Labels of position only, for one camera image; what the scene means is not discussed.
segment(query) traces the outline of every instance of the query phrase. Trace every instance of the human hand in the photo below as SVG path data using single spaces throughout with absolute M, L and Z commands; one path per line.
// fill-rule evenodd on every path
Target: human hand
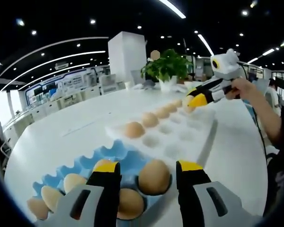
M 237 95 L 240 95 L 241 99 L 246 99 L 248 101 L 257 93 L 256 85 L 249 82 L 246 79 L 238 78 L 231 83 L 232 91 L 226 94 L 226 98 L 231 100 Z

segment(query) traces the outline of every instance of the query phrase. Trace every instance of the green leaves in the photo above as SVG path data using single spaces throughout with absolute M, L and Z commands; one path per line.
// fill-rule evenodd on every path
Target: green leaves
M 141 69 L 141 77 L 146 72 L 151 77 L 169 80 L 172 76 L 178 76 L 180 79 L 187 77 L 187 67 L 192 65 L 185 57 L 181 57 L 173 49 L 166 50 L 156 61 L 148 63 Z

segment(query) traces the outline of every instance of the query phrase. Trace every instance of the white flower pot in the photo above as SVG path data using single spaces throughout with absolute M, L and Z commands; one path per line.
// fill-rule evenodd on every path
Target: white flower pot
M 173 86 L 177 84 L 177 76 L 172 76 L 171 79 L 165 80 L 164 82 L 159 79 L 160 87 L 162 92 L 170 92 Z

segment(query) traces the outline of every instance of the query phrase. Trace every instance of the white egg tray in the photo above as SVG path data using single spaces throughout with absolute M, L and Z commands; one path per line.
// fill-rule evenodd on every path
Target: white egg tray
M 146 128 L 140 138 L 131 139 L 124 135 L 125 125 L 130 122 L 142 124 L 145 112 L 154 113 L 158 108 L 167 105 L 151 107 L 142 113 L 133 114 L 115 125 L 107 126 L 106 132 L 112 139 L 121 139 L 124 143 L 135 146 L 141 152 L 166 161 L 187 160 L 200 163 L 199 158 L 210 135 L 215 111 L 207 107 L 199 107 L 190 114 L 183 108 L 170 113 L 169 118 L 159 119 L 159 124 Z

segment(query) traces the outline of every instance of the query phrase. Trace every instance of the desk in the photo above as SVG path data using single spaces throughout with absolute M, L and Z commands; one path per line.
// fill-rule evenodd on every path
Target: desk
M 26 201 L 34 195 L 32 183 L 56 167 L 72 166 L 80 155 L 92 156 L 92 150 L 113 141 L 104 126 L 122 119 L 154 102 L 182 98 L 180 93 L 164 94 L 156 90 L 121 90 L 62 109 L 28 126 L 9 159 L 5 183 L 18 206 L 33 215 Z M 241 100 L 221 100 L 210 105 L 216 110 L 217 125 L 205 171 L 242 199 L 243 207 L 262 215 L 266 203 L 267 171 L 260 136 Z M 182 222 L 175 198 L 166 207 L 156 226 L 179 226 Z

